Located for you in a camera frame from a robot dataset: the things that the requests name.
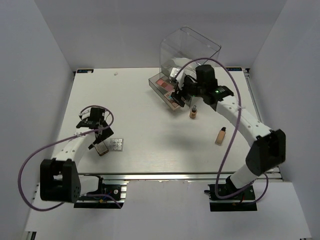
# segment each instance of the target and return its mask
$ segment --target small brown bottle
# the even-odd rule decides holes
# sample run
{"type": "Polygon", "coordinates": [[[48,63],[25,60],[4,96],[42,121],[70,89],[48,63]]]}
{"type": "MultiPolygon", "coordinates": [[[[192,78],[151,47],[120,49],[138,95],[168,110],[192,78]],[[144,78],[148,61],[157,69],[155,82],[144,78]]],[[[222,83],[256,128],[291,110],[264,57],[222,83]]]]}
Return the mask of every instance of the small brown bottle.
{"type": "Polygon", "coordinates": [[[226,135],[226,128],[223,127],[221,128],[221,130],[218,133],[218,136],[216,137],[215,144],[221,145],[225,138],[225,135],[226,135]]]}
{"type": "Polygon", "coordinates": [[[198,112],[197,106],[194,105],[190,110],[190,115],[189,115],[190,118],[195,119],[197,116],[197,112],[198,112]]]}

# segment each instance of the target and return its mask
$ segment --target wall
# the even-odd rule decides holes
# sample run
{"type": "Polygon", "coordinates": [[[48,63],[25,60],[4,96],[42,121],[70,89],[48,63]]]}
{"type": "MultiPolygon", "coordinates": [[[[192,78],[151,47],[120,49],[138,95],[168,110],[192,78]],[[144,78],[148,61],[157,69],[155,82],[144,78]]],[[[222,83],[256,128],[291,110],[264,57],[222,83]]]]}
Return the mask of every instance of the wall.
{"type": "MultiPolygon", "coordinates": [[[[53,141],[73,74],[33,0],[0,1],[0,235],[18,240],[29,208],[17,187],[24,159],[53,141]]],[[[31,200],[39,167],[50,151],[26,166],[23,188],[31,200]]]]}
{"type": "Polygon", "coordinates": [[[71,68],[158,67],[161,40],[188,25],[250,67],[286,0],[35,0],[71,68]]]}
{"type": "Polygon", "coordinates": [[[251,79],[263,120],[286,133],[281,172],[293,182],[316,240],[320,240],[319,65],[320,2],[289,0],[252,66],[251,79]]]}

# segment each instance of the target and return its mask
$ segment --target clear plastic box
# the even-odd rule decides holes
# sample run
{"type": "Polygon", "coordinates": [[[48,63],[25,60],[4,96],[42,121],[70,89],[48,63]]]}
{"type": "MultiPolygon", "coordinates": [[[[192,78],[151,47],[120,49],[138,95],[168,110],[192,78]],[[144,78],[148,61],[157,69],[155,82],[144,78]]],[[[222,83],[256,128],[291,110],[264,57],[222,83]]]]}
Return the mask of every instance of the clear plastic box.
{"type": "MultiPolygon", "coordinates": [[[[170,97],[168,97],[172,88],[171,85],[174,86],[174,83],[170,82],[169,78],[172,68],[181,68],[188,61],[201,57],[217,60],[220,49],[220,45],[190,27],[184,26],[174,31],[161,41],[160,73],[149,79],[150,87],[175,111],[178,107],[174,107],[172,101],[170,101],[170,97]]],[[[200,60],[191,64],[186,68],[189,71],[188,74],[196,77],[195,68],[206,62],[207,60],[200,60]]],[[[210,61],[207,64],[215,66],[215,64],[210,61]]],[[[197,97],[192,97],[185,103],[190,107],[194,105],[196,100],[197,97]]]]}

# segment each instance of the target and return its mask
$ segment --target purple hose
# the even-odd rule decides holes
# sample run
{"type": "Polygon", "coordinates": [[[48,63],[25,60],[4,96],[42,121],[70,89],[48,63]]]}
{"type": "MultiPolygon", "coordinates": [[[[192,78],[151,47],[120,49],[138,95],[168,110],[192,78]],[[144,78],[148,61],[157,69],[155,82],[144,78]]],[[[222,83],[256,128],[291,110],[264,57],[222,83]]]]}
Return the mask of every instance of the purple hose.
{"type": "Polygon", "coordinates": [[[59,206],[61,206],[62,204],[64,204],[63,202],[55,205],[55,206],[52,206],[52,207],[49,207],[49,208],[38,208],[36,206],[33,206],[26,198],[25,194],[24,194],[24,191],[22,190],[22,186],[21,186],[21,177],[22,177],[22,172],[26,166],[26,164],[29,162],[29,160],[34,156],[36,155],[37,153],[41,152],[42,150],[44,149],[47,149],[47,148],[50,148],[56,144],[60,144],[60,143],[63,143],[63,142],[66,142],[66,141],[69,141],[69,140],[72,140],[72,139],[76,139],[78,138],[79,136],[84,136],[84,135],[87,135],[87,134],[90,134],[90,133],[94,133],[94,132],[99,132],[101,130],[105,130],[105,129],[108,129],[110,128],[110,126],[112,125],[112,123],[114,122],[114,115],[112,114],[111,111],[109,111],[109,109],[105,108],[104,106],[99,106],[99,105],[90,105],[90,106],[87,106],[85,107],[84,109],[81,110],[80,113],[82,113],[84,110],[88,109],[88,108],[91,108],[91,107],[98,107],[98,108],[101,108],[101,109],[104,109],[106,110],[107,112],[110,113],[111,117],[112,117],[112,120],[110,122],[110,124],[106,127],[103,127],[103,128],[99,128],[99,129],[93,129],[93,130],[90,130],[90,131],[86,131],[86,132],[83,132],[83,133],[80,133],[78,135],[74,135],[74,136],[70,136],[70,137],[67,137],[65,139],[62,139],[62,140],[59,140],[59,141],[56,141],[56,142],[53,142],[53,143],[50,143],[48,145],[45,145],[41,148],[39,148],[38,150],[36,150],[35,152],[31,153],[30,156],[27,157],[27,159],[23,162],[20,170],[19,170],[19,174],[18,174],[18,190],[19,190],[19,193],[23,199],[23,201],[25,202],[25,204],[27,204],[31,209],[33,210],[36,210],[36,211],[39,211],[39,212],[46,212],[46,211],[50,211],[52,209],[55,209],[59,206]]]}
{"type": "Polygon", "coordinates": [[[108,194],[86,194],[87,197],[106,197],[114,201],[114,203],[121,209],[121,205],[110,195],[108,194]]]}
{"type": "MultiPolygon", "coordinates": [[[[227,147],[227,149],[226,149],[226,151],[225,151],[225,154],[224,154],[224,156],[223,156],[221,165],[220,165],[219,170],[218,170],[218,172],[217,172],[217,174],[216,174],[216,180],[215,180],[215,186],[214,186],[214,193],[215,193],[215,195],[216,195],[216,197],[217,197],[218,199],[228,199],[228,198],[234,197],[235,195],[238,195],[239,193],[241,193],[242,191],[244,191],[246,188],[248,188],[250,185],[253,184],[253,182],[250,182],[249,184],[245,185],[244,187],[242,187],[242,188],[239,189],[238,191],[236,191],[236,192],[234,192],[234,193],[232,193],[232,194],[226,195],[226,196],[220,196],[220,195],[218,194],[218,183],[219,183],[219,178],[220,178],[220,175],[221,175],[221,172],[222,172],[222,168],[223,168],[224,165],[225,165],[225,162],[226,162],[226,160],[227,160],[229,151],[230,151],[230,149],[231,149],[231,146],[232,146],[232,144],[233,144],[233,142],[234,142],[234,140],[235,140],[237,131],[238,131],[238,129],[239,129],[239,124],[240,124],[240,119],[241,119],[241,111],[242,111],[242,105],[241,105],[242,103],[241,103],[240,91],[239,91],[239,88],[238,88],[238,86],[237,86],[237,83],[236,83],[235,79],[232,77],[232,75],[231,75],[230,72],[226,69],[226,67],[223,66],[222,63],[220,63],[219,61],[217,61],[217,60],[215,60],[215,59],[212,59],[212,58],[210,58],[210,57],[200,57],[200,58],[197,58],[197,59],[193,59],[193,60],[188,61],[185,65],[183,65],[183,66],[180,68],[180,70],[177,72],[175,78],[178,77],[178,75],[181,73],[181,71],[182,71],[186,66],[188,66],[189,64],[191,64],[191,63],[193,63],[193,62],[199,61],[199,60],[211,60],[211,61],[217,63],[218,65],[220,65],[220,66],[225,70],[225,72],[228,74],[228,76],[231,78],[231,80],[232,80],[232,82],[233,82],[233,85],[234,85],[234,87],[235,87],[236,94],[237,94],[237,96],[238,96],[238,105],[239,105],[239,108],[238,108],[238,117],[237,117],[237,119],[236,119],[236,124],[235,124],[235,128],[234,128],[234,131],[233,131],[233,134],[232,134],[230,143],[229,143],[229,145],[228,145],[228,147],[227,147]]],[[[268,177],[267,177],[267,184],[266,184],[265,192],[266,192],[267,189],[268,189],[268,185],[269,185],[269,184],[268,184],[268,177]]]]}

